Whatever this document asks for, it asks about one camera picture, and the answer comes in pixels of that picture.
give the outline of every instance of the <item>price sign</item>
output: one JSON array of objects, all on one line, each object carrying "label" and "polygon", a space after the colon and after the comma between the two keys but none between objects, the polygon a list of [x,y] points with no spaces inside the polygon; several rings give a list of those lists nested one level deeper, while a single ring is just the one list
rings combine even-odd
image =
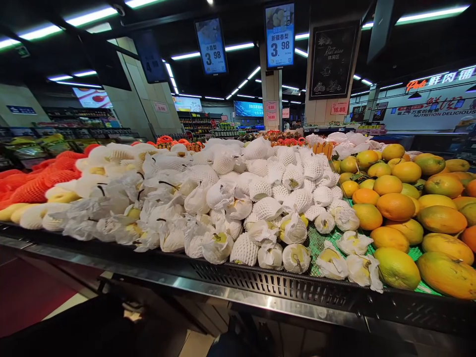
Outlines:
[{"label": "price sign", "polygon": [[346,115],[349,102],[332,103],[331,115]]},{"label": "price sign", "polygon": [[265,9],[267,67],[280,69],[294,63],[294,3]]},{"label": "price sign", "polygon": [[227,73],[227,57],[220,19],[195,22],[195,30],[205,74]]}]

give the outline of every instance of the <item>pillar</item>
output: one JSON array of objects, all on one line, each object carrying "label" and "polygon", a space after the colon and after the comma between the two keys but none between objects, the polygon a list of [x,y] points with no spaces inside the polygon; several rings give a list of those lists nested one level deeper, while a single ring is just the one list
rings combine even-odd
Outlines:
[{"label": "pillar", "polygon": [[378,100],[379,94],[380,94],[380,88],[377,87],[377,85],[373,84],[370,87],[370,92],[368,94],[367,107],[365,108],[363,121],[372,121],[373,114],[377,110],[377,100]]},{"label": "pillar", "polygon": [[[261,65],[261,91],[263,97],[263,116],[265,130],[281,130],[283,127],[283,73],[281,70],[266,70],[266,43],[259,43],[259,62]],[[277,101],[276,120],[266,118],[266,102]]]},{"label": "pillar", "polygon": [[[129,37],[116,39],[116,44],[137,53]],[[154,136],[182,132],[168,83],[149,84],[140,61],[118,52],[118,56],[132,91],[105,86],[114,111],[124,127],[155,141]],[[167,113],[158,112],[155,102],[165,104]]]},{"label": "pillar", "polygon": [[308,93],[310,92],[311,84],[311,71],[312,71],[312,49],[314,46],[313,39],[313,29],[314,27],[322,27],[329,25],[337,25],[339,23],[359,20],[362,17],[360,13],[351,13],[345,17],[333,17],[334,12],[326,13],[322,9],[322,4],[319,1],[311,2],[310,6],[310,22],[309,22],[309,47],[307,49],[308,58],[307,58],[307,84],[306,84],[306,107],[305,107],[305,117],[306,123],[310,125],[327,125],[330,121],[340,121],[344,122],[344,118],[347,113],[342,115],[331,115],[331,108],[333,103],[343,103],[350,102],[351,90],[352,90],[352,80],[354,76],[354,71],[357,63],[358,47],[360,44],[360,33],[361,29],[358,31],[357,43],[354,52],[354,63],[352,64],[352,70],[350,75],[350,85],[349,91],[346,98],[336,98],[336,99],[320,99],[320,100],[309,100]]}]

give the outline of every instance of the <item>orange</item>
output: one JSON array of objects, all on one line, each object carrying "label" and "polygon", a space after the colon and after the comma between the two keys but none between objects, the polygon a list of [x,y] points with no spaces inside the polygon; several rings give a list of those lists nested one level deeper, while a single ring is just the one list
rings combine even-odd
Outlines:
[{"label": "orange", "polygon": [[415,205],[415,213],[413,213],[413,216],[412,217],[415,217],[418,212],[420,211],[420,203],[418,202],[418,200],[414,199],[413,197],[409,196],[412,201],[413,201],[413,204]]},{"label": "orange", "polygon": [[341,162],[341,172],[355,174],[357,172],[357,159],[354,156],[348,156]]},{"label": "orange", "polygon": [[358,190],[358,183],[355,181],[345,181],[342,183],[342,191],[344,196],[351,198],[355,191]]},{"label": "orange", "polygon": [[392,168],[392,175],[403,183],[416,182],[421,178],[421,168],[413,162],[397,164]]},{"label": "orange", "polygon": [[420,203],[420,208],[426,208],[431,206],[446,206],[453,209],[456,209],[455,202],[446,196],[443,195],[424,195],[418,199]]},{"label": "orange", "polygon": [[423,240],[423,227],[415,220],[409,219],[404,222],[395,222],[388,220],[385,227],[394,228],[400,231],[408,240],[410,245],[420,244]]},{"label": "orange", "polygon": [[380,196],[387,193],[400,193],[402,189],[403,185],[400,179],[391,175],[380,176],[375,180],[375,184],[373,185],[373,190]]},{"label": "orange", "polygon": [[380,198],[377,192],[368,188],[360,188],[352,195],[352,201],[354,203],[368,203],[372,205],[377,204],[377,200]]},{"label": "orange", "polygon": [[380,177],[383,175],[391,175],[392,169],[386,163],[376,163],[369,167],[367,174],[370,177]]},{"label": "orange", "polygon": [[453,198],[453,202],[456,205],[456,209],[460,210],[467,204],[476,203],[476,197],[456,197]]},{"label": "orange", "polygon": [[366,231],[372,231],[383,223],[383,218],[378,209],[368,203],[360,203],[352,206],[358,219],[360,220],[360,228]]},{"label": "orange", "polygon": [[466,193],[468,196],[476,197],[476,180],[471,181],[466,186]]},{"label": "orange", "polygon": [[365,150],[357,154],[357,162],[360,168],[368,169],[377,161],[378,161],[378,154],[373,150]]},{"label": "orange", "polygon": [[468,225],[462,213],[446,206],[423,208],[417,217],[425,229],[435,233],[456,234]]},{"label": "orange", "polygon": [[429,194],[440,194],[450,198],[458,197],[463,190],[463,184],[452,176],[435,175],[425,183],[425,191]]},{"label": "orange", "polygon": [[421,167],[421,173],[426,176],[437,174],[446,166],[445,159],[435,155],[415,158],[415,163]]},{"label": "orange", "polygon": [[468,221],[468,226],[476,226],[476,203],[470,203],[459,210]]},{"label": "orange", "polygon": [[410,243],[402,232],[390,227],[378,227],[370,233],[373,239],[375,249],[389,247],[408,253],[410,251]]},{"label": "orange", "polygon": [[387,193],[377,201],[377,209],[392,221],[407,221],[415,214],[413,201],[401,193]]},{"label": "orange", "polygon": [[382,158],[389,161],[395,158],[400,158],[405,155],[405,148],[400,144],[390,144],[385,146],[382,151]]},{"label": "orange", "polygon": [[461,240],[476,253],[476,226],[466,228],[460,235]]}]

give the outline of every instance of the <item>advertising screen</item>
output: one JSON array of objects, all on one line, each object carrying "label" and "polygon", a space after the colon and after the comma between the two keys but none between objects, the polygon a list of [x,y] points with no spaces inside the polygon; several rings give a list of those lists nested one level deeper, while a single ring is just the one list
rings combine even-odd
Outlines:
[{"label": "advertising screen", "polygon": [[227,57],[222,29],[218,18],[195,22],[198,46],[205,74],[227,72]]},{"label": "advertising screen", "polygon": [[263,103],[234,101],[237,117],[262,117]]},{"label": "advertising screen", "polygon": [[108,94],[102,89],[73,88],[84,108],[112,108]]},{"label": "advertising screen", "polygon": [[199,98],[172,97],[178,112],[202,112],[202,102]]},{"label": "advertising screen", "polygon": [[265,9],[267,67],[294,63],[294,3]]}]

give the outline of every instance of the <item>red sign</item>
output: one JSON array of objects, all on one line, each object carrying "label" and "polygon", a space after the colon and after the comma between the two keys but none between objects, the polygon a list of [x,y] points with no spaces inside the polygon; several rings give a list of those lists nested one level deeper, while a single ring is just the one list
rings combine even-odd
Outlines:
[{"label": "red sign", "polygon": [[332,103],[331,115],[346,115],[349,102]]},{"label": "red sign", "polygon": [[410,91],[410,89],[423,88],[425,85],[426,85],[426,79],[424,79],[420,83],[418,81],[408,82],[406,92]]}]

